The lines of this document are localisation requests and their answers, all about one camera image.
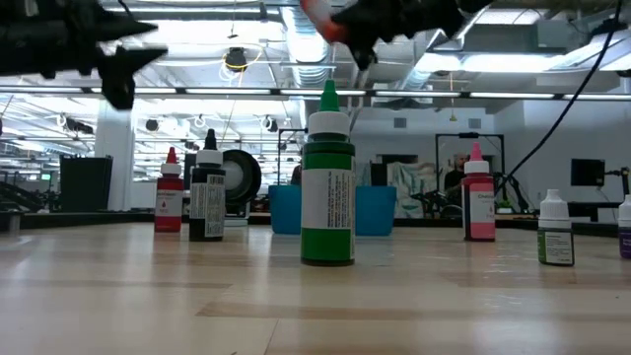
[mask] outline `bottle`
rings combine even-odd
[[[464,163],[462,180],[462,223],[464,239],[495,242],[495,187],[489,163],[482,159],[480,143],[473,143],[469,161]]]
[[[559,190],[549,189],[539,205],[537,249],[539,262],[546,265],[574,266],[574,234],[568,203]]]
[[[224,155],[217,150],[215,130],[209,129],[204,149],[197,152],[190,184],[188,240],[221,242],[226,217]]]
[[[178,233],[181,229],[184,181],[179,178],[181,166],[177,163],[174,147],[169,149],[167,162],[160,167],[160,173],[162,177],[158,177],[156,188],[154,231]]]
[[[631,258],[631,195],[624,196],[624,202],[618,208],[618,239],[620,256]]]
[[[355,146],[350,117],[327,81],[319,112],[309,117],[303,148],[301,260],[314,266],[355,262]]]

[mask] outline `blue container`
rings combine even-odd
[[[355,234],[389,236],[394,224],[396,187],[358,186],[355,197]],[[269,186],[269,211],[274,233],[300,235],[301,187],[297,185]]]
[[[355,201],[356,235],[389,236],[392,233],[396,187],[358,186]]]
[[[299,185],[269,186],[269,213],[274,233],[300,235],[302,194]]]

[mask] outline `computer screen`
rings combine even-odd
[[[572,159],[573,186],[603,186],[604,160]]]

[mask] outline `red bottle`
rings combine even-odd
[[[181,166],[177,163],[175,148],[171,147],[167,162],[160,167],[162,177],[156,188],[156,210],[154,230],[156,232],[179,232],[181,230],[181,204],[184,180],[179,178]]]
[[[464,164],[462,181],[462,224],[464,239],[495,242],[495,186],[489,163],[482,159],[480,143],[473,143],[469,161]]]

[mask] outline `person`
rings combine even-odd
[[[303,148],[300,149],[300,156],[303,157]],[[300,185],[303,182],[303,163],[301,162],[297,167],[294,168],[294,172],[292,173],[292,181],[291,184]]]
[[[454,169],[445,175],[445,194],[454,201],[461,199],[461,187],[464,174],[464,163],[468,161],[466,154],[456,154]]]

